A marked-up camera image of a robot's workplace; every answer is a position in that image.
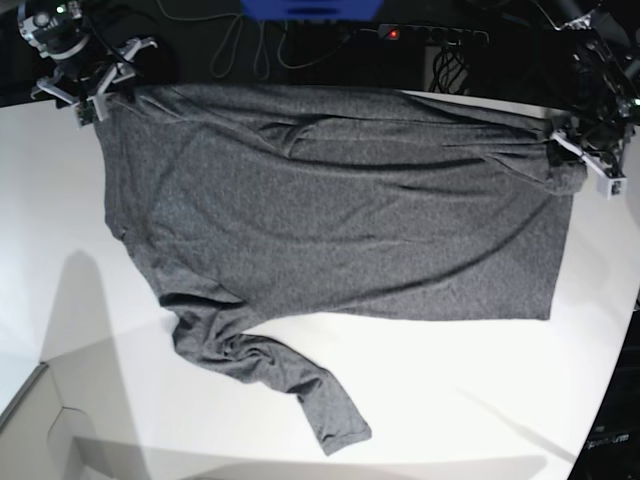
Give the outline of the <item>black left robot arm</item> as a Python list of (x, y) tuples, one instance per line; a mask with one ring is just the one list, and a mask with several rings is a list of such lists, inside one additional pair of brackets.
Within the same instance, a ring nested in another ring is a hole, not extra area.
[(639, 40), (618, 23), (607, 1), (534, 1), (550, 31), (574, 42), (573, 68), (584, 97), (549, 139), (596, 175), (606, 199), (625, 193), (625, 153), (639, 126)]

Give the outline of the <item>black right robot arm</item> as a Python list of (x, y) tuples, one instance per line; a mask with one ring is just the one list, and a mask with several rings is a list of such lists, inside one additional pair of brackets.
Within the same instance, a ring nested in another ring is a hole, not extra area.
[(40, 58), (54, 64), (51, 75), (36, 80), (30, 98), (51, 98), (70, 108), (80, 127), (107, 119), (108, 97), (141, 74), (136, 56), (158, 47), (152, 37), (112, 45), (81, 1), (24, 1), (17, 8), (17, 28)]

